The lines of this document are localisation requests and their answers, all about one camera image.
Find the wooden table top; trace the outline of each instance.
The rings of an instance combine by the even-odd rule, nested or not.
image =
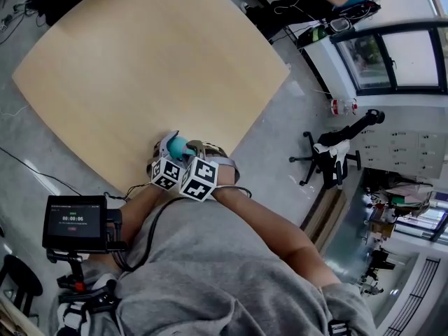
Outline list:
[[[84,0],[13,78],[45,124],[125,193],[148,181],[168,131],[230,154],[287,75],[230,0]]]

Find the white cloth on chair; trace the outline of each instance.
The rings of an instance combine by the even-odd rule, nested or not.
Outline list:
[[[345,141],[342,141],[341,143],[338,143],[331,147],[323,146],[320,143],[316,143],[316,144],[314,144],[313,147],[316,150],[316,152],[319,154],[330,152],[330,155],[332,157],[336,156],[335,165],[336,165],[336,163],[340,162],[341,170],[342,170],[342,168],[344,167],[345,156],[347,155],[347,153],[350,150],[350,141],[348,139],[346,139]],[[337,179],[336,173],[333,173],[333,179]]]

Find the person in gray shirt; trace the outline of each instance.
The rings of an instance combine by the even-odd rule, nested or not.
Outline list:
[[[235,184],[221,165],[218,184]],[[121,208],[129,265],[146,250],[163,191],[148,186]],[[157,222],[146,262],[122,272],[111,255],[83,263],[85,282],[118,279],[116,317],[125,335],[374,335],[356,286],[343,284],[301,229],[236,189],[215,201],[181,200]],[[57,332],[56,312],[50,335]],[[110,313],[91,315],[90,335],[120,335]]]

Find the gray t-shirt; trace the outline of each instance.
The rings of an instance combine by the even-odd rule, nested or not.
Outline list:
[[[156,209],[127,262],[144,254]],[[87,283],[111,272],[83,264]],[[271,252],[240,217],[216,202],[188,200],[161,215],[146,264],[119,278],[116,295],[126,335],[328,335],[333,319],[352,335],[374,335],[356,286],[311,285]],[[55,312],[50,335],[57,330]],[[108,313],[92,316],[91,335],[119,335]]]

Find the display screen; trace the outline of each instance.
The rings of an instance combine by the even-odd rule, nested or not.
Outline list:
[[[98,238],[101,230],[99,205],[52,205],[48,234],[58,237]]]

